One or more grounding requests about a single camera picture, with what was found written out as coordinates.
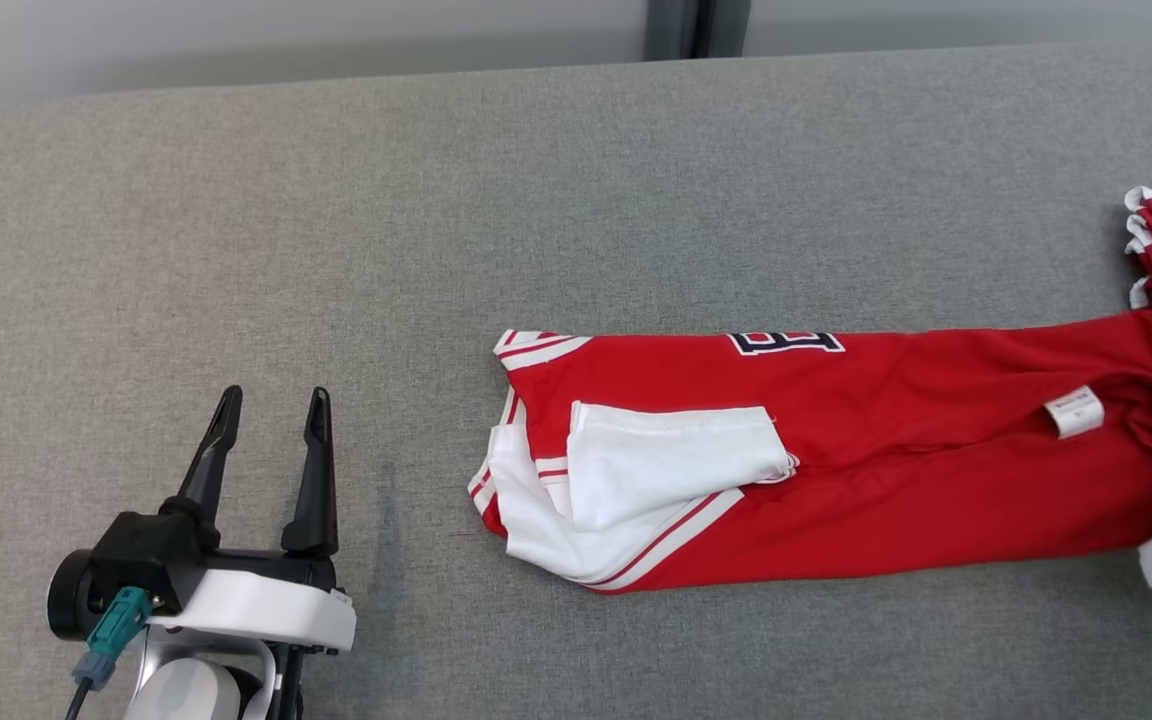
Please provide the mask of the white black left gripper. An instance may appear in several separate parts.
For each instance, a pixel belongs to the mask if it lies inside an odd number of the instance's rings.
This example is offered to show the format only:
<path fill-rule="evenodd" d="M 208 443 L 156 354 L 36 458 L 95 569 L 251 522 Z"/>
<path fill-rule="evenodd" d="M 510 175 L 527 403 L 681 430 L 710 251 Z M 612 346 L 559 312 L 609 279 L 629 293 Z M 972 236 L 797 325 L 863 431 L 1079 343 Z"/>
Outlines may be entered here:
<path fill-rule="evenodd" d="M 236 444 L 243 393 L 229 386 L 219 397 L 204 438 L 180 488 L 166 498 L 160 515 L 191 520 L 200 547 L 219 547 L 217 516 L 227 456 Z M 306 647 L 338 655 L 353 650 L 357 612 L 338 584 L 332 559 L 338 552 L 338 475 L 332 429 L 332 397 L 312 392 L 303 441 L 306 456 L 291 521 L 282 548 L 219 551 L 206 559 L 200 584 L 182 611 L 152 612 L 142 638 L 174 641 L 192 650 L 243 651 L 248 641 Z"/>

